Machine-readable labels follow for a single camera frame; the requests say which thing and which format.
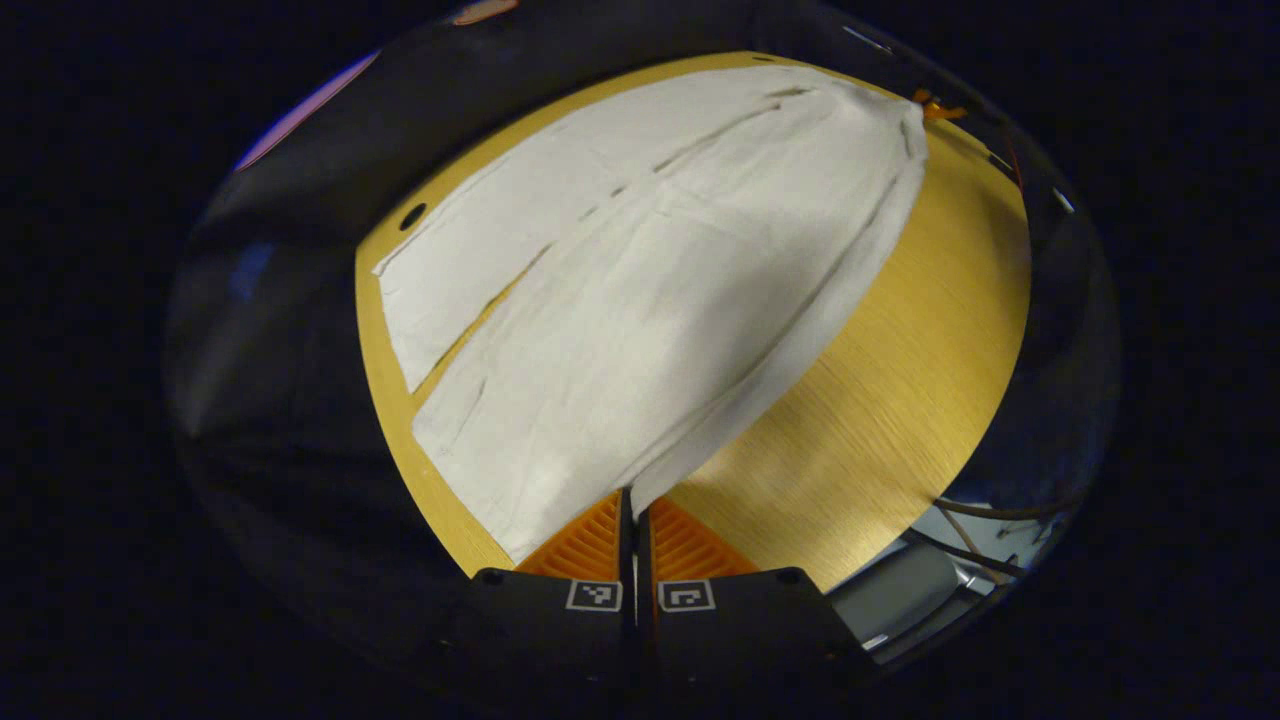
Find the round table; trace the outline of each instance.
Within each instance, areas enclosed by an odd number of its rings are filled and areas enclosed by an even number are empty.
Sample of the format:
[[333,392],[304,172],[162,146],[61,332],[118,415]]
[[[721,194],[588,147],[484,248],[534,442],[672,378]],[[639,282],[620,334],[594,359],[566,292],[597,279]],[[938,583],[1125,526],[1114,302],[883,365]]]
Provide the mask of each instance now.
[[[413,501],[467,575],[513,562],[454,496],[411,424],[518,278],[410,393],[374,265],[412,231],[401,224],[413,208],[436,206],[472,173],[568,113],[680,74],[758,63],[805,64],[760,53],[705,55],[550,102],[440,168],[360,245],[360,343],[378,418]],[[1019,188],[988,161],[982,142],[950,122],[928,120],[925,133],[929,159],[919,199],[844,331],[768,413],[666,496],[759,568],[804,568],[824,592],[897,538],[956,477],[996,414],[1023,341],[1030,250]]]

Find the orange clip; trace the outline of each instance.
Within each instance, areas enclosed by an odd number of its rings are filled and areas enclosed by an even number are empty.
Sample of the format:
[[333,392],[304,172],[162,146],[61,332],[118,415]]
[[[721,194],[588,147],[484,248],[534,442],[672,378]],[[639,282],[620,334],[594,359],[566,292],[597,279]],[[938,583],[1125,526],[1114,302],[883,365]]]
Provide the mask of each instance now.
[[954,120],[969,114],[964,108],[943,108],[938,99],[923,87],[915,91],[911,102],[919,102],[924,106],[925,120]]

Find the black background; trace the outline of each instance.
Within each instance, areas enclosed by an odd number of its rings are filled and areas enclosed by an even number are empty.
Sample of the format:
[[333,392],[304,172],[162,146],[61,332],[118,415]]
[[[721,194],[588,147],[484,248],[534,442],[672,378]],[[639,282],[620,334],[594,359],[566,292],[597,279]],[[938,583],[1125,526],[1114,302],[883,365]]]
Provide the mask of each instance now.
[[[1275,566],[1261,516],[1276,423],[1256,401],[1275,12],[844,5],[1044,145],[1106,238],[1126,343],[1120,428],[1070,537],[1007,603],[878,688],[876,714],[1261,712],[1277,669],[1274,626],[1249,612]],[[20,147],[4,182],[23,210],[13,314],[31,357],[10,375],[18,582],[0,716],[440,712],[244,573],[182,483],[159,357],[178,242],[221,177],[324,79],[442,6],[14,8]]]

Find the crease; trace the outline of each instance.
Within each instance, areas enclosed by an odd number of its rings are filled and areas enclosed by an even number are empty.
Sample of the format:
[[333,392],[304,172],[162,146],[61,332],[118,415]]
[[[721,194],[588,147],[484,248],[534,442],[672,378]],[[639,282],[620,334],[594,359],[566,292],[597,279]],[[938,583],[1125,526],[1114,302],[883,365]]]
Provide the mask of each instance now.
[[785,90],[774,90],[773,92],[768,92],[764,96],[765,97],[795,97],[796,95],[804,95],[806,92],[813,92],[813,88],[812,87],[801,87],[801,86],[797,85],[795,87],[787,87]]
[[428,229],[438,225],[443,227],[443,224],[447,224],[447,222],[442,222],[442,219],[448,220],[452,218],[448,215],[449,208],[452,208],[454,204],[457,204],[467,195],[471,195],[471,192],[475,190],[477,184],[480,184],[485,178],[488,178],[493,173],[498,172],[503,165],[507,164],[507,160],[511,158],[508,158],[508,155],[498,158],[497,160],[490,163],[488,168],[480,170],[479,174],[467,178],[462,184],[456,187],[453,192],[451,192],[449,196],[445,197],[443,202],[440,202],[440,205],[435,209],[435,211],[429,213],[426,218],[422,218],[422,223],[419,224],[419,227],[413,231],[412,234],[406,237],[403,242],[397,245],[394,250],[388,252],[385,258],[383,258],[381,260],[378,261],[376,265],[374,265],[372,274],[378,278],[381,278],[383,273],[387,272],[387,268],[390,266],[392,261],[394,261],[401,252],[404,252],[404,250],[407,250],[411,245],[413,245],[413,241],[421,237]]
[[453,450],[454,443],[457,443],[458,438],[462,437],[462,428],[467,427],[467,420],[470,420],[471,415],[476,411],[476,405],[480,405],[480,398],[484,397],[484,388],[488,383],[489,378],[483,378],[480,380],[480,389],[476,391],[476,397],[471,401],[471,407],[467,407],[467,414],[463,415],[462,421],[458,423],[458,432],[453,433],[453,439],[449,441],[449,446],[444,450],[445,452]]
[[764,115],[767,113],[773,113],[773,111],[781,110],[781,109],[782,109],[782,102],[771,102],[769,105],[767,105],[764,108],[759,108],[756,110],[751,110],[750,113],[746,113],[745,115],[740,115],[740,117],[737,117],[737,118],[735,118],[735,119],[724,123],[723,126],[713,129],[712,132],[709,132],[709,133],[699,137],[698,140],[692,141],[691,143],[686,145],[685,147],[681,147],[680,150],[676,150],[669,158],[667,158],[666,160],[658,163],[657,165],[654,165],[653,167],[653,172],[654,173],[660,173],[662,170],[667,169],[672,163],[675,163],[676,160],[680,160],[685,155],[689,155],[690,152],[694,152],[696,150],[700,150],[700,149],[705,147],[707,145],[710,145],[712,142],[719,140],[721,136],[723,136],[724,133],[727,133],[731,129],[736,128],[737,126],[740,126],[742,123],[746,123],[749,120],[753,120],[755,118],[759,118],[760,115]]

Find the orange gripper pad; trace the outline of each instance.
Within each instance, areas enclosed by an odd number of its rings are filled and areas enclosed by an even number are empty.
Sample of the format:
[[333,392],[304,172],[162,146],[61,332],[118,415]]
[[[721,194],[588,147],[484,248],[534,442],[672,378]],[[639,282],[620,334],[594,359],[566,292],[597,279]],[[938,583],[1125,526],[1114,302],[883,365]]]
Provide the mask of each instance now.
[[666,497],[659,497],[649,506],[649,550],[655,583],[760,571],[707,525]]
[[618,498],[611,493],[575,518],[532,555],[517,573],[577,580],[618,580]]

